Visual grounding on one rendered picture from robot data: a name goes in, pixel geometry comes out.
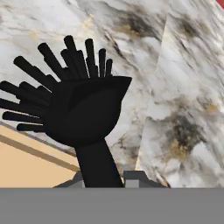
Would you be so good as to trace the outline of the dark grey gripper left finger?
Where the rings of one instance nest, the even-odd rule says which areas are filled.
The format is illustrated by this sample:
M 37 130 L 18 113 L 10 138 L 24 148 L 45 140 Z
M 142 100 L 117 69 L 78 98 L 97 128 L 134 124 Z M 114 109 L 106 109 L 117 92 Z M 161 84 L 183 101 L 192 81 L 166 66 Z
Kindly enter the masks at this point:
M 60 188 L 60 187 L 84 188 L 85 184 L 84 184 L 81 172 L 77 171 L 72 179 L 64 183 L 61 183 L 59 185 L 56 185 L 56 188 Z

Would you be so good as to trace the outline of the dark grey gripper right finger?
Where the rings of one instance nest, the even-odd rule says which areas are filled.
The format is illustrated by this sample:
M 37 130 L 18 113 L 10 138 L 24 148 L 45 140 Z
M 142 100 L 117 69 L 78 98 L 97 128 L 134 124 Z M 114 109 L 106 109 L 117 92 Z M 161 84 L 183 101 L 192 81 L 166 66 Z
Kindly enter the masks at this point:
M 162 184 L 148 179 L 144 171 L 124 171 L 123 179 L 126 188 L 164 188 Z

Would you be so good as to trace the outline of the tan wooden cabinet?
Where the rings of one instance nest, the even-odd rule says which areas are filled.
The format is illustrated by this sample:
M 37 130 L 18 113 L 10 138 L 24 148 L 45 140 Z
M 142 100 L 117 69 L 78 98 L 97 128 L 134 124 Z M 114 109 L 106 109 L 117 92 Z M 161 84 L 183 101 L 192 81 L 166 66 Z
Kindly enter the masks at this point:
M 74 155 L 0 124 L 0 188 L 51 188 L 79 169 Z

